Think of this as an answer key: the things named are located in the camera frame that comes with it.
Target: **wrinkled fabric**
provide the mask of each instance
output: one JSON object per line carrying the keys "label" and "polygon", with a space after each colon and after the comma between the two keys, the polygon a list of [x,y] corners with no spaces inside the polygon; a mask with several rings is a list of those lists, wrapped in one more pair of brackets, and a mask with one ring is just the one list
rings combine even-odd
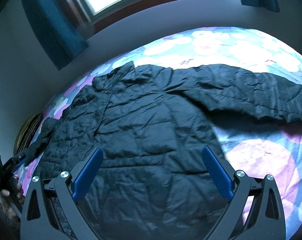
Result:
{"label": "wrinkled fabric", "polygon": [[80,91],[34,175],[71,171],[101,147],[104,162],[79,203],[101,238],[203,239],[226,205],[201,160],[204,146],[224,157],[209,121],[219,111],[302,121],[302,85],[226,65],[128,63]]}

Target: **silver bolt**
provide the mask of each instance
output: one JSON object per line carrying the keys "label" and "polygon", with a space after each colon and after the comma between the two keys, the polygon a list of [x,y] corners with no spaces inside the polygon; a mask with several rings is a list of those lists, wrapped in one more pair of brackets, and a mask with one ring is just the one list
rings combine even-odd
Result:
{"label": "silver bolt", "polygon": [[267,179],[268,179],[268,180],[274,180],[273,176],[270,175],[270,174],[267,175]]}
{"label": "silver bolt", "polygon": [[69,176],[69,172],[63,171],[63,172],[61,172],[60,176],[61,176],[61,178],[66,178],[67,176]]}
{"label": "silver bolt", "polygon": [[237,174],[239,177],[244,177],[244,175],[245,175],[244,171],[237,171],[236,174]]}
{"label": "silver bolt", "polygon": [[39,177],[38,176],[34,176],[33,178],[32,178],[32,182],[37,182],[39,180]]}

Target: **hand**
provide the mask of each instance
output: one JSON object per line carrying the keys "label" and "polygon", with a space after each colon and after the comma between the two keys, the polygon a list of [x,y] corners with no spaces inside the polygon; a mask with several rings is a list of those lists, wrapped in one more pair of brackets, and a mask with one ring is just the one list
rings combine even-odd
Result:
{"label": "hand", "polygon": [[[17,199],[21,204],[24,203],[25,196],[23,195],[23,189],[22,184],[18,182],[17,184],[17,190],[19,191],[17,193]],[[18,221],[19,218],[12,207],[10,207],[10,204],[7,200],[7,197],[10,195],[10,192],[6,189],[3,189],[0,191],[0,208],[3,209],[3,212],[7,215],[7,217],[12,221]]]}

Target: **striped pillow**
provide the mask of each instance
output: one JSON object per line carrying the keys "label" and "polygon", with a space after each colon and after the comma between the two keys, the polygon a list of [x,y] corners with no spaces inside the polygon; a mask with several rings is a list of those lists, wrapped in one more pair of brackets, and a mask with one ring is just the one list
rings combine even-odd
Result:
{"label": "striped pillow", "polygon": [[23,149],[29,147],[31,140],[42,121],[42,118],[42,113],[32,116],[21,127],[14,143],[13,155],[18,154]]}

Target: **floral bedspread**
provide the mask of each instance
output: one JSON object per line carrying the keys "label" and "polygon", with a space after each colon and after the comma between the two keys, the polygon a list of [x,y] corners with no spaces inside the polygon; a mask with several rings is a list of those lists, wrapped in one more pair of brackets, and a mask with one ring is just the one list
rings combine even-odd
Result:
{"label": "floral bedspread", "polygon": [[[44,119],[59,119],[77,93],[91,85],[96,76],[134,61],[135,65],[154,64],[163,67],[189,68],[200,65],[226,64],[250,70],[269,72],[302,84],[302,56],[278,39],[257,30],[236,27],[210,27],[185,31],[153,41],[120,55],[83,74],[48,103]],[[283,126],[248,130],[234,124],[230,130],[218,124],[216,135],[227,159],[235,169],[249,176],[263,178],[272,173],[282,197],[287,239],[302,223],[302,126]],[[38,129],[33,141],[41,131]],[[41,156],[28,167],[18,170],[24,192]],[[246,219],[251,206],[248,200],[243,212]]]}

